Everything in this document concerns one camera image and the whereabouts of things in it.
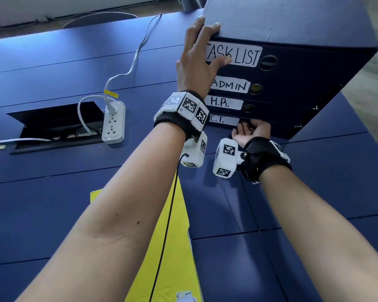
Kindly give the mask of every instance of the white power strip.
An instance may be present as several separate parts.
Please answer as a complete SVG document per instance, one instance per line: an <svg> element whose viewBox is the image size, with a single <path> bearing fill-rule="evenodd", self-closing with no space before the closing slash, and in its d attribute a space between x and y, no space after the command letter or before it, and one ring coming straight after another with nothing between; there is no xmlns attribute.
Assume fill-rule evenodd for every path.
<svg viewBox="0 0 378 302"><path fill-rule="evenodd" d="M126 107L121 101L111 102L116 108L115 113L109 113L105 107L104 126L102 127L102 141L106 144L120 143L125 139Z"/></svg>

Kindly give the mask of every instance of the white cable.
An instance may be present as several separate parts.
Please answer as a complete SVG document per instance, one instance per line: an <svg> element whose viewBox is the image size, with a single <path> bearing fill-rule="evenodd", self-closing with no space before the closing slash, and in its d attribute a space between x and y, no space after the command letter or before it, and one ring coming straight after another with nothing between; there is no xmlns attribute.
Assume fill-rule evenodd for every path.
<svg viewBox="0 0 378 302"><path fill-rule="evenodd" d="M105 84L105 88L104 88L104 95L90 95L90 96L86 96L86 97L83 97L81 99L81 101L79 102L78 106L77 106L77 113L79 115L79 119L80 119L80 122L82 124L82 126L85 128L85 130L89 133L89 134L93 134L93 132L87 127L87 125L84 123L83 121L83 118L81 117L81 112L80 112L80 105L81 105L81 102L87 98L90 98L90 97L101 97L104 99L105 103L106 103L106 107L108 108L108 111L111 112L111 113L114 113L116 112L116 108L114 106L112 106L111 102L115 101L113 98L109 97L105 91L108 90L108 85L109 83L115 79L116 77L119 77L119 76L122 76L122 75L129 75L132 71L133 71L133 68L136 64L136 60L137 60L137 56L139 54L139 50L141 49L141 47L146 43L147 39L148 39L148 30L150 28L150 25L151 25L151 22L153 22L153 20L155 18L157 18L158 16L162 16L162 14L158 14L156 15L155 17L153 17L150 21L150 23L148 24L147 26L147 30L146 30L146 35L144 36L143 40L141 41L141 43L139 44L139 46L137 47L137 50L136 50L136 53L135 53L135 56L133 58L133 62L132 62L132 65L130 67L130 70L129 72L127 73L123 73L123 74L118 74L118 75L115 75L113 77L111 77L110 79L108 79L108 81L106 82Z"/></svg>
<svg viewBox="0 0 378 302"><path fill-rule="evenodd" d="M52 141L48 139L40 139L40 138L20 138L20 139L10 139L10 140L1 140L1 143L10 143L10 142L16 142L16 141Z"/></svg>

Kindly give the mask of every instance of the person's left hand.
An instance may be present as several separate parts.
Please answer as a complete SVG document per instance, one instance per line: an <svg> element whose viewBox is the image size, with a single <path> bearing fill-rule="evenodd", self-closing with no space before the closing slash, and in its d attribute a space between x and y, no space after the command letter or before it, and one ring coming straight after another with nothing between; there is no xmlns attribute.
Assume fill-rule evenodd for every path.
<svg viewBox="0 0 378 302"><path fill-rule="evenodd" d="M195 91L203 99L216 78L217 70L232 61L229 56L220 56L207 65L205 60L207 43L210 37L220 30L221 24L214 23L208 26L204 25L204 20L205 17L200 16L186 30L183 53L176 62L178 91Z"/></svg>

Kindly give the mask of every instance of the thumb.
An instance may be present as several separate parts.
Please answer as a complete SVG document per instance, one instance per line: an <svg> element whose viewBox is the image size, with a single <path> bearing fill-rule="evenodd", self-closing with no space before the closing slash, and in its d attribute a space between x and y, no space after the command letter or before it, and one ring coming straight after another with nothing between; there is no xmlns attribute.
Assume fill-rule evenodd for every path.
<svg viewBox="0 0 378 302"><path fill-rule="evenodd" d="M232 58L230 56L220 56L212 61L212 63L210 64L210 68L215 74L217 74L218 69L224 67L227 64L230 64L231 62Z"/></svg>

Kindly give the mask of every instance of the blue desk surface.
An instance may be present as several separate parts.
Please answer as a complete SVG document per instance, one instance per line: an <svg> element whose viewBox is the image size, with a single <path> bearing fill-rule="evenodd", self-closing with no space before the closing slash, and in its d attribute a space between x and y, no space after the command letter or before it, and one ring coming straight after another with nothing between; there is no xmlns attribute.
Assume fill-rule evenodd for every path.
<svg viewBox="0 0 378 302"><path fill-rule="evenodd" d="M111 83L109 89L126 105L123 143L21 155L10 155L12 146L0 151L0 301L20 294L44 265L45 260L38 259L53 254L89 204L89 192L102 188L151 130L153 115L176 89L175 61L185 29L200 14L201 10L164 15L143 47L135 72ZM0 139L16 138L22 129L5 113L75 103L101 92L109 77L125 73L149 21L132 19L0 40ZM104 107L101 100L97 104ZM207 127L206 133L204 166L182 167L180 175L204 298L285 301L274 273L282 280L293 271L282 269L283 261L271 266L269 258L280 250L270 244L266 252L255 232L257 225L278 225L258 186L249 187L238 175L225 181L212 175L212 153L230 130ZM276 141L286 146L295 173L340 213L378 214L378 146L343 95L289 144ZM263 231L263 238L270 233L280 231ZM309 286L305 277L298 282L302 288Z"/></svg>
<svg viewBox="0 0 378 302"><path fill-rule="evenodd" d="M378 252L378 216L351 220ZM289 302L322 302L301 260L282 230L261 232L274 271Z"/></svg>

